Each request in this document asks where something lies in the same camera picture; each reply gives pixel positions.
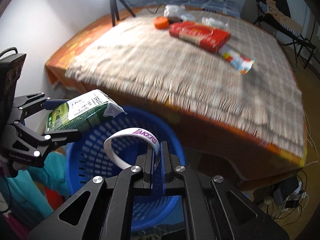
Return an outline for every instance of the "orange cap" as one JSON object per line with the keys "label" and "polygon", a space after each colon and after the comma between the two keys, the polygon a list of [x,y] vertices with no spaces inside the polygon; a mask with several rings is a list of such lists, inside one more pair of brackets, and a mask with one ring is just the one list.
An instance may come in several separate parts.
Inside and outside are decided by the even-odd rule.
{"label": "orange cap", "polygon": [[169,20],[166,17],[157,17],[153,24],[156,29],[166,29],[170,27]]}

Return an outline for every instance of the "black chair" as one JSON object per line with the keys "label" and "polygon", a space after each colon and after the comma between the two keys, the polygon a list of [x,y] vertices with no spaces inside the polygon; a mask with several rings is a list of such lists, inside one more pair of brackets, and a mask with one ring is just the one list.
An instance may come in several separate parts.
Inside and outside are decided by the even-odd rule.
{"label": "black chair", "polygon": [[[280,42],[279,43],[283,46],[293,45],[295,61],[296,61],[296,68],[297,68],[297,59],[300,56],[302,48],[305,47],[306,50],[310,53],[310,57],[308,58],[308,60],[305,63],[305,66],[304,66],[304,68],[306,68],[310,62],[310,59],[314,55],[314,51],[316,49],[316,46],[314,46],[309,39],[304,38],[301,34],[300,34],[300,36],[297,37],[293,34],[293,32],[285,29],[279,22],[276,21],[276,19],[271,14],[265,14],[262,7],[259,5],[259,2],[267,4],[266,1],[267,0],[256,0],[257,8],[258,8],[258,18],[255,20],[255,22],[253,24],[255,25],[258,22],[259,27],[261,28],[261,22],[265,22],[268,25],[270,25],[271,27],[275,28],[277,31],[284,33],[285,35],[287,35],[288,37],[290,37],[292,39],[291,43],[287,43],[287,44],[282,44]],[[291,18],[291,14],[290,14],[287,0],[273,0],[273,1],[276,2],[276,7],[279,9],[279,11],[281,11],[284,15]],[[297,53],[296,45],[300,45],[300,49],[299,49],[298,53]]]}

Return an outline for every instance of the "white wristband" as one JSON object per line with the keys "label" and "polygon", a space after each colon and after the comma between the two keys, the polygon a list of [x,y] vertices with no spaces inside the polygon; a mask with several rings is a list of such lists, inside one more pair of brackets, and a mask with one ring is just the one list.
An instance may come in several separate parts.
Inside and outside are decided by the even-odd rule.
{"label": "white wristband", "polygon": [[118,155],[115,154],[111,147],[111,140],[118,137],[124,136],[134,136],[143,139],[144,141],[148,142],[153,149],[155,150],[156,158],[155,158],[155,169],[157,168],[160,162],[160,153],[159,153],[159,142],[157,138],[149,131],[142,129],[142,128],[127,128],[121,131],[118,131],[108,137],[103,144],[103,149],[106,152],[107,156],[110,160],[114,162],[122,170],[131,167],[129,163],[126,163],[123,159],[121,159]]}

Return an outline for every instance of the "black handle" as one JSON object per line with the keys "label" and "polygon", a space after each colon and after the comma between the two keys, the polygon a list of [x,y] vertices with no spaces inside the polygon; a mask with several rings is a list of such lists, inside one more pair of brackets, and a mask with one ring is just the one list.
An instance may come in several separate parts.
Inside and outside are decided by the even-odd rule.
{"label": "black handle", "polygon": [[7,49],[5,49],[4,51],[2,51],[2,52],[0,53],[0,57],[2,57],[4,54],[6,54],[6,53],[8,53],[9,51],[12,51],[12,50],[14,50],[14,51],[16,52],[16,54],[18,53],[18,50],[17,50],[16,47],[11,47],[11,48],[7,48]]}

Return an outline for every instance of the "black tripod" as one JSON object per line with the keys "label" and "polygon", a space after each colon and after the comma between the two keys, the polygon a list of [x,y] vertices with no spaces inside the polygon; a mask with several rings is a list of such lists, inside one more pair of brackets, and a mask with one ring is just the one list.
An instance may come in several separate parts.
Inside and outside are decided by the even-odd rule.
{"label": "black tripod", "polygon": [[[133,13],[133,11],[129,8],[129,6],[126,4],[126,2],[124,0],[119,0],[123,6],[131,13],[131,15],[133,17],[135,17],[135,14]],[[118,11],[118,6],[117,6],[117,1],[116,0],[110,0],[110,10],[111,10],[111,18],[112,18],[112,26],[116,26],[116,19],[115,16],[117,18],[117,21],[120,20],[119,18],[119,11]]]}

